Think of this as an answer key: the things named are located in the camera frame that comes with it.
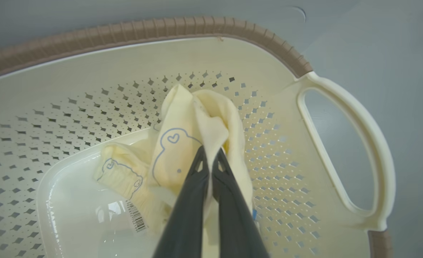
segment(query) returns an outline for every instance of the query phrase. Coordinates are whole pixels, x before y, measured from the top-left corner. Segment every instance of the blue bear outline print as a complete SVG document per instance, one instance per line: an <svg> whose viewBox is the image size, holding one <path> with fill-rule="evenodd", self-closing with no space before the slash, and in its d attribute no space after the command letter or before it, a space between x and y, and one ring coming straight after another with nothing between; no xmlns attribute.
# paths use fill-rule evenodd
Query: blue bear outline print
<svg viewBox="0 0 423 258"><path fill-rule="evenodd" d="M143 184L143 177L141 175L138 175L136 172L134 172L130 167L128 167L127 165L121 164L119 162L117 162L116 160L109 158L107 160L105 160L105 162L103 163L103 166L101 167L101 176L99 178L97 178L97 182L103 177L103 174L105 173L105 165L107 169L113 169L114 164L117 164L119 166L123 166L128 168L132 173L134 173L137 176L137 180L133 183L133 186L135 188L135 190L132 192L131 196L129 199L131 199L133 197L133 194L140 188L140 186Z"/></svg>
<svg viewBox="0 0 423 258"><path fill-rule="evenodd" d="M198 139L196 139L196 138L194 138L194 137L190 137L190 136L189 136L189 134L187 134L187 131L186 131L185 129L183 129L183 128L170 128L169 130L167 130L166 132L164 132L164 134L161 136L161 140L160 140L160 142L161 142L161 147L162 147L162 151L161 151L161 153L159 153L159 155L157 155L156 160L154 160L153 168L152 168L152 170L151 170L151 174L152 174L152 176L153 176L153 178L154 178L154 181L156 181L156 183L157 183L159 186L160 186L161 184L157 181L156 176L154 175L154 169L156 168L157 160L159 159L159 157L160 157L160 156L164 153L164 151L165 151L164 144L162 143L162 142L163 142L163 140L164 140L164 137L167 135L167 133L169 133L169 132L171 132L171 131L174 131L174 130L183 131L183 132L184 132L184 134L186 135L186 137L188 137L188 138L190 138L190 139L193 139L193 140L195 140L196 142L198 142L200 145L202 145L202 143L201 143ZM167 141L169 141L169 142L170 142L170 143L172 143L172 144L176 144L179 140L180 140L180 135L179 135L178 133L175 133L175 134L170 134L170 135L168 135L168 136L167 136Z"/></svg>

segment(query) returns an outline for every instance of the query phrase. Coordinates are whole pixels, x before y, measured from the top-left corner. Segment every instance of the perforated basket wall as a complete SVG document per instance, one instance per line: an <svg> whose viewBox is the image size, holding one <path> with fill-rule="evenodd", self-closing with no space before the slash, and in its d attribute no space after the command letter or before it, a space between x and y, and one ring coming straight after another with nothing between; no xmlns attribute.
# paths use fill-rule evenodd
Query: perforated basket wall
<svg viewBox="0 0 423 258"><path fill-rule="evenodd" d="M261 47L292 72L282 75L281 68L271 72L271 68L267 68L268 76L278 76L286 85L311 71L303 57L285 41L254 24L227 18L184 18L85 29L33 41L15 50L3 49L0 50L0 75L98 49L204 36L218 37L213 39L216 42L226 41L226 37L243 39ZM125 67L124 76L100 83L92 79L82 79L75 84L65 79L64 83L57 83L67 74L67 69L71 71L81 65L68 67L67 61L57 64L60 67L56 68L61 69L59 73L44 68L43 73L34 74L44 76L34 81L49 83L44 90L41 85L25 86L30 83L27 77L32 76L28 72L0 79L0 102L9 103L0 110L0 257L44 257L35 204L36 189L44 173L59 160L86 148L160 123L161 103L167 91L177 83L191 91L215 90L233 100L238 108L247 139L245 159L255 190L258 220L272 257L324 257L328 253L327 243L331 242L322 244L322 239L330 238L329 230L325 231L328 220L323 221L318 212L324 207L314 198L313 194L318 194L316 185L306 180L311 173L298 159L305 153L296 149L293 135L285 133L283 127L288 124L280 122L284 113L271 101L274 92L284 85L248 80L243 76L244 71L220 69L215 60L208 66L204 60L179 63L166 73L164 67L145 71L149 70L146 66L150 60L164 58L162 52L149 58L134 58L143 58L143 61L133 68L133 76ZM108 74L118 74L115 71L118 65L121 64L115 62L114 70ZM251 65L249 57L242 60L241 69ZM86 67L81 68L82 72L88 72L86 76L92 77ZM13 87L13 80L22 85L20 89ZM31 90L33 96L28 96L27 90ZM387 234L374 232L371 236L370 255L390 257Z"/></svg>

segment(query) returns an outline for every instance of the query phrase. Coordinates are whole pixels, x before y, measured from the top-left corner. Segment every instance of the cream-colored fabric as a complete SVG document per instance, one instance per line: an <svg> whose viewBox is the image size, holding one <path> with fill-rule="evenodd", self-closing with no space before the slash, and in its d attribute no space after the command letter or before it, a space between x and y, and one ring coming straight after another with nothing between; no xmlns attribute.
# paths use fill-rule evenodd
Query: cream-colored fabric
<svg viewBox="0 0 423 258"><path fill-rule="evenodd" d="M132 201L148 228L160 233L182 188L197 149L203 145L209 169L223 147L249 212L252 186L244 162L245 140L239 113L228 98L210 90L190 93L173 87L161 108L162 123L148 139L131 146L108 144L95 179ZM218 243L218 204L211 178L204 225L210 244Z"/></svg>

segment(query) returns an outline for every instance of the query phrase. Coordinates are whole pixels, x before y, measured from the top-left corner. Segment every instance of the blue heart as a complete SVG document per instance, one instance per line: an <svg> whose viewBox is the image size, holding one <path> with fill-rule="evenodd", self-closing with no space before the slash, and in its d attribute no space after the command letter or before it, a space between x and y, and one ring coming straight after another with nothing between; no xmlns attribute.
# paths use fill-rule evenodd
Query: blue heart
<svg viewBox="0 0 423 258"><path fill-rule="evenodd" d="M167 137L167 140L173 144L177 143L179 139L180 139L179 134L174 134L172 137Z"/></svg>

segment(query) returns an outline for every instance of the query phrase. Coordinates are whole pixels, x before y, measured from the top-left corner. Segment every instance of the basket handle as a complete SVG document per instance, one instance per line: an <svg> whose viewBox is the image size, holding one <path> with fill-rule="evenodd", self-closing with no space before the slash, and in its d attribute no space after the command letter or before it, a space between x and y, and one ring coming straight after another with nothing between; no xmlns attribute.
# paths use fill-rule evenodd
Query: basket handle
<svg viewBox="0 0 423 258"><path fill-rule="evenodd" d="M374 178L374 202L372 210L367 211L356 207L347 196L344 186L313 125L313 121L308 116L305 104L303 108L300 108L313 142L343 204L351 212L362 218L361 227L364 230L383 231L387 229L386 219L393 208L396 183L393 159L382 131L366 108L345 89L331 80L319 77L315 72L309 72L305 78L313 83L309 83L307 87L302 88L298 98L303 100L307 90L316 90L332 101L354 126L357 134L362 139L371 163Z"/></svg>

